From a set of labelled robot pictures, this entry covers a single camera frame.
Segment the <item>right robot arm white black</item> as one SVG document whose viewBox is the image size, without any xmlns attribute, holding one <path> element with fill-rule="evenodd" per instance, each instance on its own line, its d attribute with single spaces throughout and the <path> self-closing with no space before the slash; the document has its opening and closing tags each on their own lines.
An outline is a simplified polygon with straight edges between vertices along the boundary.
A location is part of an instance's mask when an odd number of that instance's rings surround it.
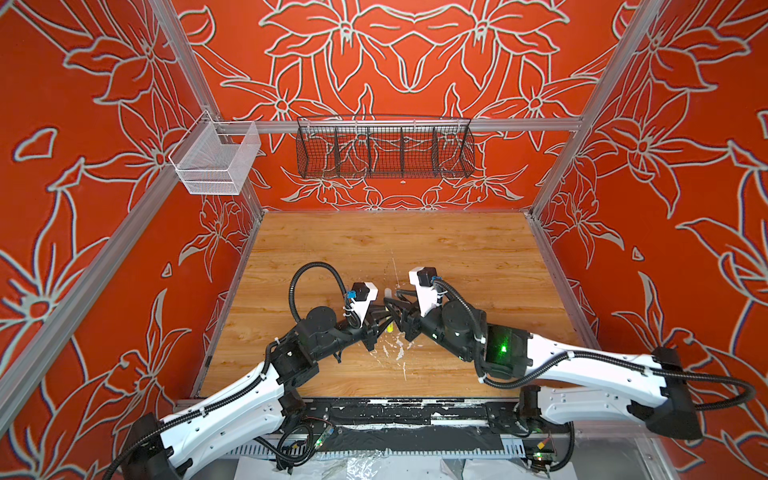
<svg viewBox="0 0 768 480">
<path fill-rule="evenodd" d="M 473 366 L 477 380 L 519 393 L 517 419 L 565 425 L 622 421 L 676 440 L 698 440 L 700 414 L 751 401 L 755 387 L 738 378 L 686 371 L 677 353 L 617 354 L 491 324 L 439 277 L 416 280 L 384 300 L 408 340 L 423 335 Z"/>
</svg>

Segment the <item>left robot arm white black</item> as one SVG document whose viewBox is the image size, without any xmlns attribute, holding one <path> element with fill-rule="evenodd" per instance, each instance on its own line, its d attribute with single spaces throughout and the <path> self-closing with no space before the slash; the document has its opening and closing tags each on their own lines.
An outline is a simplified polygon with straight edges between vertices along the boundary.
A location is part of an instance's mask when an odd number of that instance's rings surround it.
<svg viewBox="0 0 768 480">
<path fill-rule="evenodd" d="M 343 301 L 341 318 L 326 306 L 299 314 L 296 287 L 301 276 L 315 268 L 330 272 L 335 279 Z M 297 390 L 318 374 L 321 360 L 339 359 L 356 343 L 374 348 L 385 328 L 384 321 L 369 315 L 377 296 L 378 289 L 371 282 L 345 286 L 338 271 L 326 262 L 303 265 L 288 290 L 295 325 L 266 347 L 263 361 L 179 413 L 162 419 L 147 414 L 134 422 L 126 445 L 107 467 L 104 478 L 121 473 L 126 479 L 185 479 L 231 449 L 292 422 L 303 409 Z"/>
</svg>

